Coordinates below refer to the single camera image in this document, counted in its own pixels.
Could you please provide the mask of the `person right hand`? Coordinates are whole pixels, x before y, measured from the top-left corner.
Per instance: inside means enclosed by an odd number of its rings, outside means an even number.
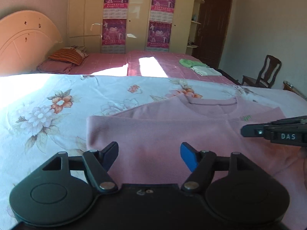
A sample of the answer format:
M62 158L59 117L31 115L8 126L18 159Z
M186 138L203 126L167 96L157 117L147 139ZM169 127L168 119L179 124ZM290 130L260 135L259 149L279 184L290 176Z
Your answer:
M299 152L298 152L298 157L300 159L302 159L303 161L303 173L304 175L306 176L306 173L307 173L307 167L306 167L306 162L307 162L307 149L306 147L301 147Z

